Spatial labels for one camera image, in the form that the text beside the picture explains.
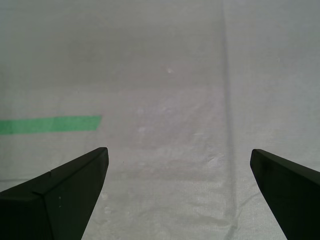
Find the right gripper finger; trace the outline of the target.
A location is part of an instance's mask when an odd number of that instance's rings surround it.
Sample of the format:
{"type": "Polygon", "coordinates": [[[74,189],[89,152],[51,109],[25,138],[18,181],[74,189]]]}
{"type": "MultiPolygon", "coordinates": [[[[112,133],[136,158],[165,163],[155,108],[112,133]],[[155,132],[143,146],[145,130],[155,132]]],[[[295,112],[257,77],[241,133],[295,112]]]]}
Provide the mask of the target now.
{"type": "Polygon", "coordinates": [[[109,166],[99,147],[0,193],[2,240],[80,240],[109,166]]]}
{"type": "Polygon", "coordinates": [[[320,173],[262,149],[250,168],[259,190],[288,240],[320,238],[320,173]]]}

